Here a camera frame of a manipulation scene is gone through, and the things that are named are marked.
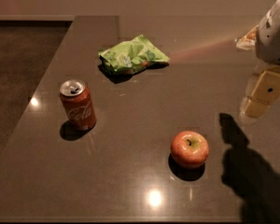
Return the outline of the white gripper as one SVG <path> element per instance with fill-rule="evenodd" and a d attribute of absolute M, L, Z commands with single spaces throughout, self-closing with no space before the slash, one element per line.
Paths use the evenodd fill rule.
<path fill-rule="evenodd" d="M 280 97 L 280 0 L 260 20 L 259 26 L 235 43 L 236 48 L 243 50 L 254 49 L 255 44 L 260 60 L 279 65 L 255 71 L 249 79 L 239 111 L 239 120 L 244 124 L 256 122 Z"/>

